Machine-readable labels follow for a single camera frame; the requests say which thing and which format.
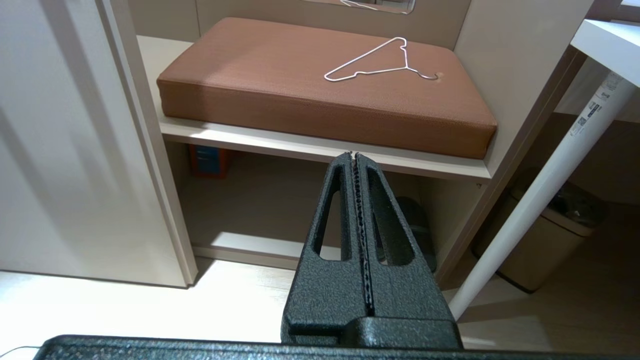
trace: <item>white table leg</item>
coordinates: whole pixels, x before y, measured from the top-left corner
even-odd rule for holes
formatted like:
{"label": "white table leg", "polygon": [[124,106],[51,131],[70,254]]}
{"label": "white table leg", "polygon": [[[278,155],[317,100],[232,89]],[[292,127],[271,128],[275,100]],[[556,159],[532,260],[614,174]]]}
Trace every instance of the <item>white table leg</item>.
{"label": "white table leg", "polygon": [[610,72],[449,303],[456,320],[580,164],[636,87]]}

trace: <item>trash can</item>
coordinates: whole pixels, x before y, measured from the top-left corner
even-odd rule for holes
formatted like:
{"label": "trash can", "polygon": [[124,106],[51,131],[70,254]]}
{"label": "trash can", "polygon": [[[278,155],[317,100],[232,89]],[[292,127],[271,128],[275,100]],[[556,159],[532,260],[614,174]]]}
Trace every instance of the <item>trash can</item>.
{"label": "trash can", "polygon": [[[539,171],[525,171],[503,196],[476,236],[471,247],[475,257],[479,258],[489,246]],[[498,275],[527,293],[536,291],[606,216],[605,202],[565,183],[503,262]]]}

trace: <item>cushion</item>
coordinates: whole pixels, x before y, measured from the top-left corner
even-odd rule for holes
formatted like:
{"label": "cushion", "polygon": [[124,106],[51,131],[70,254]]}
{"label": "cushion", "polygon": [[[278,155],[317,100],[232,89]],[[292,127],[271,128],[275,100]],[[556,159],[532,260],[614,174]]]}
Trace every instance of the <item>cushion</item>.
{"label": "cushion", "polygon": [[[448,49],[408,44],[409,66],[437,73],[436,81],[408,70],[324,79],[387,40],[226,18],[158,77],[162,108],[169,117],[483,158],[496,122]],[[392,42],[331,77],[402,67],[402,44]]]}

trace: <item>light wood floor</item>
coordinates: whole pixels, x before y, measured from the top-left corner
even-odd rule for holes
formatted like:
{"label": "light wood floor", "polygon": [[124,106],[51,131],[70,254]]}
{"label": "light wood floor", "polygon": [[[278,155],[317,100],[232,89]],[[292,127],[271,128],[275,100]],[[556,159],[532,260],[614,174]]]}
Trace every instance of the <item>light wood floor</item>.
{"label": "light wood floor", "polygon": [[[534,295],[492,280],[460,320],[465,347],[640,354],[638,215],[616,209]],[[188,290],[0,272],[0,354],[59,334],[279,342],[293,271],[198,265]]]}

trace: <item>white shelf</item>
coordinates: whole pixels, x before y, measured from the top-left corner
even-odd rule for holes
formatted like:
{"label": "white shelf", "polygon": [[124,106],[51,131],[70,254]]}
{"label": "white shelf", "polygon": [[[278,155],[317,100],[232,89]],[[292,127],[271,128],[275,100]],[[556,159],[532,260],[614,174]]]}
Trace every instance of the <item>white shelf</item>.
{"label": "white shelf", "polygon": [[640,26],[584,20],[571,45],[640,86]]}
{"label": "white shelf", "polygon": [[138,36],[138,43],[160,129],[168,140],[322,162],[353,151],[393,172],[482,184],[491,178],[482,160],[165,117],[156,79],[191,43],[143,36]]}
{"label": "white shelf", "polygon": [[[192,177],[180,194],[196,255],[295,269],[326,164],[240,153],[224,180]],[[418,178],[387,173],[396,196],[417,201]],[[321,256],[340,259],[340,209],[330,208]]]}

